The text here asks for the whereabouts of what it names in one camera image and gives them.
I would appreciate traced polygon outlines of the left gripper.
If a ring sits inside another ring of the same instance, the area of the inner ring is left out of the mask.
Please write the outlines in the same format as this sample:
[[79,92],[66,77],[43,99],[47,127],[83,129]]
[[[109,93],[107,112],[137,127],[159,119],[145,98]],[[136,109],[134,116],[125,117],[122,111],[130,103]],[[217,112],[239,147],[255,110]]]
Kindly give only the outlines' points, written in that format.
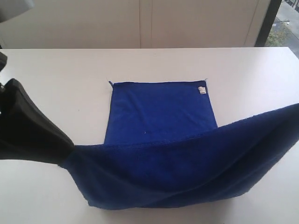
[[0,85],[0,158],[62,163],[75,149],[72,140],[33,103],[11,78]]

